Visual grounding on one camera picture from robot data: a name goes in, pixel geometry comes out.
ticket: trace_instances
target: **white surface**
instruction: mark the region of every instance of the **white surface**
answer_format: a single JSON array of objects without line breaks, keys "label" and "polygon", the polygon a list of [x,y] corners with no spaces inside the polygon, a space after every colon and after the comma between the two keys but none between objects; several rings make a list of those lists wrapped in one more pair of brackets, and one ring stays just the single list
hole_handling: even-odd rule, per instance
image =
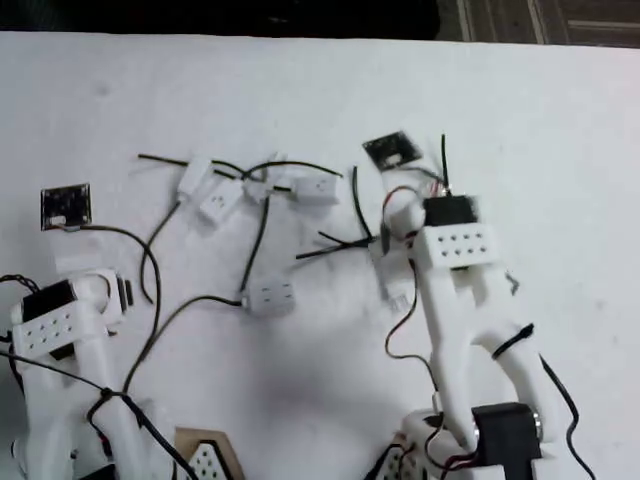
[{"label": "white surface", "polygon": [[[358,164],[377,233],[382,182],[361,144],[402,128],[432,163],[446,132],[454,191],[478,195],[522,282],[521,310],[581,408],[579,451],[602,479],[636,471],[640,256],[627,212],[640,202],[640,52],[4,33],[0,65],[0,265],[42,283],[54,279],[38,228],[43,187],[91,182],[95,223],[148,236],[181,172],[138,152],[215,152],[250,166],[280,151],[343,172]],[[340,188],[340,208],[301,217],[309,238],[320,228],[361,238]],[[192,295],[234,295],[259,218],[256,207],[238,212],[205,239],[186,235],[178,212],[159,236],[163,318]],[[97,235],[105,260],[135,279],[137,246]],[[429,405],[428,377],[384,355],[398,318],[383,307],[366,251],[309,262],[294,281],[305,307],[274,322],[190,308],[133,393],[163,402],[178,425],[225,430],[252,480],[358,479],[402,417]],[[0,311],[19,293],[3,285]],[[122,372],[152,319],[135,293],[131,321],[112,338]],[[395,349],[427,354],[426,335],[416,316]],[[24,429],[2,368],[0,461]],[[567,478],[586,477],[575,467]]]}]

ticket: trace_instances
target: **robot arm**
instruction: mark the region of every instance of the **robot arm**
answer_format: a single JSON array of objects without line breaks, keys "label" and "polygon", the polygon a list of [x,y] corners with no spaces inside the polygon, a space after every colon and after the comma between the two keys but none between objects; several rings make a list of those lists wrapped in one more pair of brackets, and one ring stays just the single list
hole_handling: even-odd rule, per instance
[{"label": "robot arm", "polygon": [[[123,319],[127,303],[123,283],[111,270],[72,276],[14,308],[15,351],[51,365],[73,355],[82,377],[118,391],[121,380],[113,368],[107,326]],[[24,450],[28,478],[77,478],[74,458],[84,445],[76,433],[86,425],[86,412],[99,393],[80,382],[68,385],[62,376],[37,366],[20,363],[18,368],[29,420]],[[107,402],[95,423],[109,438],[119,478],[150,478],[149,445],[129,408],[120,401]],[[108,459],[103,456],[102,462]]]},{"label": "robot arm", "polygon": [[517,401],[477,407],[468,387],[472,348],[493,354],[525,325],[517,312],[492,229],[464,196],[426,199],[398,215],[416,231],[410,250],[427,318],[437,383],[434,409],[405,418],[413,445],[407,478],[532,480],[563,478],[550,382],[531,338],[496,361]]}]

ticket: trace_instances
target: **white plastic block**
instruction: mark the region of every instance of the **white plastic block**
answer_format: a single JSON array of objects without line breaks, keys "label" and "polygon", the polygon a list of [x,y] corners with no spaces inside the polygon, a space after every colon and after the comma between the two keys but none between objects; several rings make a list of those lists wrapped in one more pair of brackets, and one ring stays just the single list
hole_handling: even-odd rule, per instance
[{"label": "white plastic block", "polygon": [[[199,480],[231,480],[227,477],[222,461],[213,445],[201,443],[193,454],[189,465],[198,476]],[[187,473],[178,467],[180,480],[189,480]]]},{"label": "white plastic block", "polygon": [[86,335],[81,323],[78,302],[53,310],[27,323],[13,327],[13,341],[18,355],[35,359],[53,352]]},{"label": "white plastic block", "polygon": [[243,302],[252,315],[271,317],[285,315],[295,308],[296,299],[291,280],[284,275],[269,275],[249,282]]},{"label": "white plastic block", "polygon": [[218,227],[240,204],[242,197],[240,180],[224,180],[202,201],[200,213]]},{"label": "white plastic block", "polygon": [[198,155],[189,162],[178,184],[179,201],[182,202],[193,196],[207,174],[210,165],[211,159],[204,155]]},{"label": "white plastic block", "polygon": [[426,245],[434,268],[468,267],[499,259],[493,230],[482,223],[425,227],[418,237],[415,242]]},{"label": "white plastic block", "polygon": [[334,205],[338,203],[336,186],[335,175],[314,175],[294,179],[292,190],[304,205]]}]

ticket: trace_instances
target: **black wire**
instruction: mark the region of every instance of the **black wire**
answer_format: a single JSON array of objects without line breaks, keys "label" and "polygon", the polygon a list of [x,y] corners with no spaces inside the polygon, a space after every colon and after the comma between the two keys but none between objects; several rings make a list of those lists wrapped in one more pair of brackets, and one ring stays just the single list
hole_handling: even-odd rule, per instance
[{"label": "black wire", "polygon": [[404,315],[404,317],[400,319],[398,323],[395,324],[395,326],[387,334],[387,337],[385,338],[385,341],[384,341],[384,351],[389,357],[393,358],[394,360],[413,359],[413,360],[418,360],[420,363],[422,363],[425,367],[427,367],[427,371],[429,372],[429,378],[431,379],[431,383],[433,384],[433,389],[436,392],[438,392],[439,391],[438,382],[436,382],[436,377],[433,373],[431,365],[423,356],[417,355],[417,354],[397,355],[395,353],[392,353],[391,350],[389,349],[389,344],[391,343],[391,338],[393,337],[393,335],[405,323],[409,321],[409,319],[413,316],[418,306],[418,271],[416,270],[416,266],[413,263],[413,261],[410,260],[409,265],[411,265],[411,270],[413,271],[413,302],[411,303],[411,308],[409,308],[409,311]]},{"label": "black wire", "polygon": [[330,168],[326,168],[326,167],[322,167],[320,165],[316,165],[314,163],[298,162],[298,161],[295,161],[295,160],[280,160],[280,161],[274,161],[274,162],[264,162],[264,163],[261,163],[259,165],[256,165],[255,167],[251,167],[249,170],[244,172],[244,175],[242,176],[242,179],[246,180],[249,176],[251,176],[252,173],[254,173],[254,172],[258,171],[258,170],[262,170],[264,168],[269,168],[269,167],[280,167],[280,166],[284,166],[284,165],[297,165],[299,167],[315,168],[316,170],[320,170],[320,171],[325,172],[325,173],[330,173],[331,175],[336,175],[337,177],[342,177],[341,173],[338,173],[335,170],[331,170]]},{"label": "black wire", "polygon": [[[9,345],[9,353],[11,354],[16,353],[13,343]],[[13,375],[13,378],[15,378],[16,383],[18,384],[18,388],[20,388],[22,395],[24,395],[24,382],[22,381],[22,375],[20,375],[20,372],[18,372],[18,367],[16,365],[16,360],[14,358],[9,359],[9,368],[11,369],[11,374]]]},{"label": "black wire", "polygon": [[440,154],[442,155],[442,178],[444,180],[444,187],[447,192],[447,197],[451,196],[451,186],[449,185],[449,169],[447,168],[447,148],[446,139],[444,133],[440,137]]},{"label": "black wire", "polygon": [[375,242],[378,237],[363,238],[356,240],[355,242],[344,243],[336,247],[327,247],[314,252],[299,253],[296,255],[296,260],[306,260],[308,258],[319,257],[321,255],[328,255],[330,253],[339,252],[341,250],[347,250],[349,248],[366,248],[370,243]]},{"label": "black wire", "polygon": [[71,373],[71,372],[66,372],[64,370],[60,370],[59,368],[53,367],[51,365],[47,365],[46,363],[41,363],[38,362],[36,360],[31,360],[29,358],[25,358],[22,357],[20,355],[17,355],[15,353],[11,353],[11,352],[3,352],[2,350],[0,350],[0,357],[6,357],[8,359],[11,359],[13,361],[18,361],[18,362],[23,362],[23,363],[28,363],[30,365],[35,365],[36,367],[41,367],[41,368],[46,368],[47,370],[51,370],[52,372],[56,372],[59,373],[61,375],[66,375],[67,377],[71,377],[74,378],[82,383],[86,383],[87,385],[91,385],[94,388],[97,388],[98,390],[102,390],[102,387],[100,385],[98,385],[97,383],[92,382],[91,380],[87,380],[86,378],[80,377],[78,375],[76,375],[75,373]]},{"label": "black wire", "polygon": [[382,470],[384,461],[387,459],[387,455],[389,455],[389,452],[394,448],[403,450],[402,445],[398,443],[392,443],[387,448],[385,448],[384,452],[382,452],[382,455],[380,455],[376,460],[373,468],[369,470],[369,472],[367,472],[367,474],[365,475],[364,480],[375,480],[376,478],[378,478],[378,474],[380,473],[380,470]]},{"label": "black wire", "polygon": [[353,195],[353,204],[356,208],[356,215],[358,215],[358,220],[360,221],[360,225],[362,226],[364,232],[367,235],[367,238],[372,238],[371,230],[369,230],[369,226],[367,225],[367,221],[364,219],[364,215],[362,214],[362,209],[360,208],[360,199],[358,198],[358,166],[354,166],[351,173],[351,194]]},{"label": "black wire", "polygon": [[[139,153],[138,158],[142,158],[145,160],[155,160],[156,162],[169,163],[171,165],[178,165],[180,167],[186,167],[189,165],[189,162],[186,162],[184,160],[176,160],[174,158],[167,158],[167,157],[158,157],[157,155],[148,155],[146,153]],[[225,162],[223,160],[211,160],[211,165],[220,165],[221,167],[228,167],[232,170],[235,170],[240,175],[245,174],[245,171],[242,168],[238,167],[237,165],[234,165],[233,163]],[[228,173],[222,172],[221,170],[214,170],[214,172],[221,175],[225,175],[225,176],[229,175]]]},{"label": "black wire", "polygon": [[242,281],[240,282],[240,292],[244,291],[245,287],[247,286],[247,282],[249,281],[249,275],[251,274],[251,269],[253,268],[253,262],[256,259],[258,249],[260,248],[260,243],[262,243],[262,237],[264,236],[265,228],[267,227],[268,216],[269,197],[265,198],[264,200],[264,206],[262,207],[262,218],[260,219],[260,226],[258,228],[258,236],[256,237],[256,242],[253,245],[251,254],[249,255],[249,260],[247,261],[247,266],[244,269],[244,274],[242,275]]},{"label": "black wire", "polygon": [[100,391],[100,399],[98,400],[98,402],[93,407],[91,407],[91,409],[87,413],[87,417],[88,417],[87,419],[89,420],[89,423],[100,434],[102,432],[100,432],[100,429],[93,423],[93,416],[95,415],[95,413],[98,410],[98,408],[100,408],[102,405],[104,405],[111,398],[113,398],[113,397],[121,398],[122,401],[125,403],[125,405],[127,405],[127,407],[129,407],[129,409],[133,412],[133,414],[136,417],[136,420],[138,420],[138,423],[140,425],[142,425],[144,428],[147,429],[147,431],[156,440],[156,442],[158,442],[158,444],[169,455],[171,455],[171,457],[178,463],[178,465],[180,465],[187,472],[189,477],[191,477],[192,479],[198,480],[198,476],[193,471],[191,466],[187,463],[187,461],[182,457],[182,455],[180,455],[180,453],[173,447],[173,445],[171,445],[169,442],[167,442],[167,440],[162,436],[162,434],[158,431],[158,429],[151,422],[151,420],[149,420],[149,417],[147,417],[144,414],[142,409],[138,405],[136,405],[136,403],[133,401],[133,399],[131,399],[131,397],[129,395],[127,395],[126,393],[113,392],[108,388],[101,387],[97,383],[94,383],[91,380],[83,378],[83,377],[81,377],[79,375],[76,375],[74,373],[67,372],[65,370],[61,370],[59,368],[53,367],[51,365],[47,365],[45,363],[37,362],[35,360],[30,360],[30,359],[22,357],[20,355],[16,355],[15,353],[3,352],[3,351],[0,350],[0,356],[12,359],[14,361],[28,363],[30,365],[35,365],[36,367],[40,367],[40,368],[45,368],[47,370],[51,370],[53,372],[59,373],[60,375],[65,375],[65,376],[67,376],[69,378],[73,378],[74,380],[78,380],[79,382],[85,383],[85,384],[90,385],[93,388],[96,388],[97,390],[99,390]]},{"label": "black wire", "polygon": [[0,283],[5,283],[5,282],[17,282],[20,285],[31,290],[31,293],[35,293],[40,290],[40,287],[34,280],[20,274],[8,274],[8,275],[1,276]]},{"label": "black wire", "polygon": [[[149,241],[147,242],[147,245],[149,246],[149,248],[151,248],[151,245],[153,244],[153,241],[156,239],[156,237],[158,236],[158,234],[162,231],[162,229],[165,227],[165,225],[167,224],[167,222],[169,222],[169,220],[171,219],[171,217],[173,217],[173,215],[178,211],[178,208],[180,207],[180,202],[176,202],[173,207],[171,207],[169,209],[169,211],[167,212],[167,214],[163,217],[163,219],[160,221],[160,223],[158,224],[158,226],[155,228],[155,230],[153,231],[153,233],[151,234],[151,237],[149,237]],[[140,260],[140,288],[142,289],[142,294],[144,295],[144,298],[147,299],[147,301],[149,303],[153,303],[153,300],[151,299],[151,297],[149,296],[149,293],[147,292],[147,288],[144,285],[144,267],[147,264],[147,252],[146,250],[142,253],[142,259]]]},{"label": "black wire", "polygon": [[158,266],[158,261],[156,260],[156,257],[153,254],[153,252],[151,251],[151,248],[149,248],[149,245],[147,245],[144,242],[144,240],[142,240],[140,237],[138,237],[137,235],[127,230],[124,230],[122,228],[117,228],[117,227],[109,227],[105,225],[83,225],[79,227],[79,229],[88,230],[88,231],[97,231],[97,232],[119,233],[121,235],[125,235],[129,238],[132,238],[143,248],[143,250],[149,256],[149,259],[151,260],[151,264],[153,265],[153,271],[156,278],[156,310],[153,317],[153,326],[151,328],[151,332],[149,333],[149,336],[144,346],[142,347],[142,350],[138,354],[138,358],[136,359],[135,363],[131,367],[131,370],[129,370],[129,373],[127,374],[127,378],[125,379],[122,390],[125,393],[127,393],[129,391],[129,386],[131,385],[131,380],[133,379],[133,374],[140,366],[140,363],[142,363],[140,359],[146,355],[146,351],[149,348],[149,343],[153,340],[153,337],[158,331],[158,324],[160,323],[160,311],[162,309],[162,279],[160,277],[160,267]]},{"label": "black wire", "polygon": [[204,300],[211,301],[211,302],[224,303],[224,304],[232,306],[232,307],[241,307],[242,306],[242,302],[239,302],[239,301],[236,301],[236,300],[229,300],[227,298],[222,298],[222,297],[218,297],[218,296],[215,296],[215,295],[200,295],[199,297],[194,297],[194,298],[192,298],[190,300],[187,300],[182,305],[180,305],[176,310],[174,310],[174,312],[171,315],[169,315],[169,318],[167,319],[167,321],[164,322],[164,324],[162,325],[160,330],[158,330],[158,333],[156,334],[155,338],[153,339],[153,342],[151,342],[151,344],[149,346],[148,352],[145,354],[145,356],[142,358],[142,360],[145,360],[147,358],[147,356],[151,353],[151,349],[155,346],[155,344],[158,342],[158,340],[160,340],[160,337],[162,336],[162,334],[167,330],[167,328],[169,328],[171,323],[173,323],[173,321],[178,317],[178,315],[180,315],[187,307],[193,305],[196,302],[200,302],[200,301],[204,301]]},{"label": "black wire", "polygon": [[558,392],[560,392],[560,395],[562,395],[562,398],[566,402],[567,407],[569,407],[569,410],[571,411],[571,416],[573,417],[573,420],[571,421],[571,424],[567,429],[567,435],[566,435],[567,447],[569,448],[569,451],[571,452],[571,455],[576,460],[576,462],[578,462],[578,464],[584,469],[584,471],[587,472],[587,475],[589,475],[589,478],[591,478],[591,480],[596,480],[596,475],[593,473],[593,470],[591,470],[591,467],[589,467],[589,465],[587,465],[587,463],[584,460],[582,460],[582,458],[576,451],[575,446],[573,445],[573,433],[576,431],[576,428],[578,427],[578,422],[580,422],[580,412],[578,410],[578,407],[573,401],[573,398],[571,398],[571,395],[569,394],[567,387],[565,387],[564,384],[560,381],[560,378],[558,378],[558,375],[556,375],[556,372],[553,371],[551,366],[547,363],[547,361],[544,359],[542,355],[540,355],[540,360],[542,361],[542,367],[544,368],[544,371],[547,373],[547,375],[549,376],[553,384],[556,386],[556,388],[558,389]]}]

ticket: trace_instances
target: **connector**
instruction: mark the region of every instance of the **connector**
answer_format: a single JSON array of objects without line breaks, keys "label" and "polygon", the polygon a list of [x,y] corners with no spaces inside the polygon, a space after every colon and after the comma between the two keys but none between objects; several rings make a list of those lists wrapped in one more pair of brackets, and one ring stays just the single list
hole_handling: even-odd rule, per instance
[{"label": "connector", "polygon": [[195,156],[187,165],[187,169],[182,175],[182,179],[178,184],[178,201],[184,202],[193,196],[202,180],[204,179],[211,160],[204,155]]},{"label": "connector", "polygon": [[250,281],[242,303],[252,315],[273,317],[293,311],[296,299],[291,280],[275,274]]},{"label": "connector", "polygon": [[304,205],[324,206],[338,203],[335,175],[314,175],[293,180],[295,199]]},{"label": "connector", "polygon": [[[198,476],[199,480],[231,480],[222,452],[214,441],[200,442],[196,453],[189,460],[189,466]],[[179,469],[181,480],[189,480],[187,473]]]},{"label": "connector", "polygon": [[383,298],[394,313],[407,310],[413,300],[414,278],[406,248],[391,240],[391,248],[382,252],[381,241],[369,245],[369,254],[378,275]]},{"label": "connector", "polygon": [[200,213],[217,228],[236,209],[242,197],[243,188],[240,180],[223,180],[202,201]]},{"label": "connector", "polygon": [[256,182],[245,180],[243,185],[244,193],[255,203],[262,203],[271,193],[272,185],[267,182]]}]

